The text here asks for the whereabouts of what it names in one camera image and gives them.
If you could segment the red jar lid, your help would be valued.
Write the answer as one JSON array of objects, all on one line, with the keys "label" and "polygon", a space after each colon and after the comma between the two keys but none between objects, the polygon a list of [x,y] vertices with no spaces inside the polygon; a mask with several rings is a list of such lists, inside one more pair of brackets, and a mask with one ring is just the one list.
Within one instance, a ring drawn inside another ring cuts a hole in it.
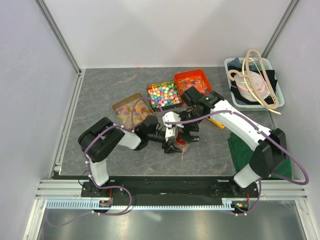
[{"label": "red jar lid", "polygon": [[175,139],[175,141],[176,141],[176,143],[177,144],[180,144],[180,145],[186,145],[187,143],[184,141],[184,140],[182,140],[179,136]]}]

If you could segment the clear glass jar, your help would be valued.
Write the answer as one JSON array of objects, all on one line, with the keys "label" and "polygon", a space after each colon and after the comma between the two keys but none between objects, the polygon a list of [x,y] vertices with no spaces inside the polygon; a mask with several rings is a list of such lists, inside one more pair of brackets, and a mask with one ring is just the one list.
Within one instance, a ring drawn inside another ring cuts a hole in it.
[{"label": "clear glass jar", "polygon": [[185,154],[188,152],[189,144],[180,144],[179,142],[175,143],[175,147],[180,151],[179,154],[184,157]]}]

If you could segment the brown tin of popsicle candies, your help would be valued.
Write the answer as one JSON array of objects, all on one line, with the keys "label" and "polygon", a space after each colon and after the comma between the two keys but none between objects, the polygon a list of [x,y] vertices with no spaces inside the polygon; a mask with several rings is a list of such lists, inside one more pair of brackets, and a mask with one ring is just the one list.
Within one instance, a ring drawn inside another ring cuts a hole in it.
[{"label": "brown tin of popsicle candies", "polygon": [[147,116],[153,116],[155,113],[146,99],[139,92],[127,96],[126,98],[114,103],[112,110],[117,120],[125,129],[132,130],[133,126],[138,127]]}]

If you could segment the yellow plastic scoop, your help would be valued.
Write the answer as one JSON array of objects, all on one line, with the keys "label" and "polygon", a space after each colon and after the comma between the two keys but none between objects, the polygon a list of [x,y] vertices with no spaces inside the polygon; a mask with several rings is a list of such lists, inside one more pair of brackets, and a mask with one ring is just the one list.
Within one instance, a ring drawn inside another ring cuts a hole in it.
[{"label": "yellow plastic scoop", "polygon": [[225,128],[225,126],[222,124],[222,123],[220,123],[220,122],[218,122],[218,121],[216,121],[216,120],[213,120],[212,118],[210,118],[210,117],[208,117],[207,118],[210,122],[212,122],[213,124],[215,124],[217,127],[219,127],[220,129],[224,129]]}]

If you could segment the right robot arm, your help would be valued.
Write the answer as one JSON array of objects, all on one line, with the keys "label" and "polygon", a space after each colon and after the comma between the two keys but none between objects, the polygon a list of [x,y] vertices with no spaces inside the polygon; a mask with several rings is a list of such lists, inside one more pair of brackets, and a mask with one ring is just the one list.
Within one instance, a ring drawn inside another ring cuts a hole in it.
[{"label": "right robot arm", "polygon": [[229,184],[233,196],[242,196],[251,183],[269,177],[286,160],[283,151],[287,147],[286,135],[279,128],[271,130],[250,120],[215,91],[204,95],[192,86],[184,91],[181,98],[191,107],[188,113],[180,116],[181,121],[188,122],[183,124],[184,127],[193,126],[201,121],[200,118],[209,117],[240,137],[253,151],[249,162],[233,176]]}]

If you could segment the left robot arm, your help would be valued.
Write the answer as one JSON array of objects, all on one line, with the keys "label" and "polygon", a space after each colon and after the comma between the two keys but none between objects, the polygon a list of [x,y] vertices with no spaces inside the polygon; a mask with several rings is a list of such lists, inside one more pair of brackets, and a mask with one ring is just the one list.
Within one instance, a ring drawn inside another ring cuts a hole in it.
[{"label": "left robot arm", "polygon": [[78,144],[86,159],[88,177],[95,194],[104,197],[110,191],[107,157],[117,146],[140,151],[151,141],[161,143],[165,154],[182,152],[177,147],[176,140],[166,137],[167,132],[158,129],[158,125],[158,118],[148,115],[137,130],[128,130],[104,117],[80,135]]}]

